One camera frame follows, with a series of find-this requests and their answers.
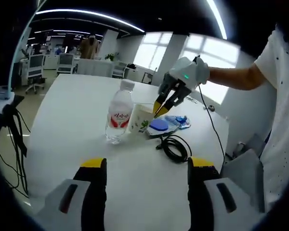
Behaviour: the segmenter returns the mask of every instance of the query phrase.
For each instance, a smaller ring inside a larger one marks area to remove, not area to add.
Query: potted plant
[[[115,55],[114,55],[113,53],[110,53],[110,54],[108,54],[108,55],[105,56],[105,59],[106,59],[106,60],[107,60],[107,59],[110,59],[110,61],[113,61],[114,58],[115,58]]]

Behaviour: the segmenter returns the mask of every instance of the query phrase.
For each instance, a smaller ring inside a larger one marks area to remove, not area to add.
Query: ceiling
[[[228,40],[257,56],[274,29],[274,11],[268,10],[270,0],[214,0],[221,15]],[[40,11],[78,9],[103,13],[128,22],[145,32],[173,31],[177,34],[197,33],[222,39],[215,16],[207,0],[89,1],[47,0]],[[103,34],[107,29],[119,32],[119,37],[143,34],[139,30],[95,15],[55,12],[36,15],[30,25],[35,31],[48,29],[84,31]]]

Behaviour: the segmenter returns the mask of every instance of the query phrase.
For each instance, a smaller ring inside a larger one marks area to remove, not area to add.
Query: hand
[[[206,64],[200,57],[196,58],[196,78],[198,83],[206,84],[210,77],[210,70],[208,64]]]

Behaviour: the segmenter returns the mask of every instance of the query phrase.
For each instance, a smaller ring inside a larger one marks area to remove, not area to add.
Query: paper cup
[[[131,114],[129,130],[131,133],[144,133],[154,119],[153,109],[136,104]]]

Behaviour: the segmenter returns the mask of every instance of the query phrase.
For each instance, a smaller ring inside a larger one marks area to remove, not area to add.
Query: white shirt
[[[289,45],[279,31],[272,32],[255,64],[277,89],[272,133],[261,156],[265,209],[268,211],[289,181]]]

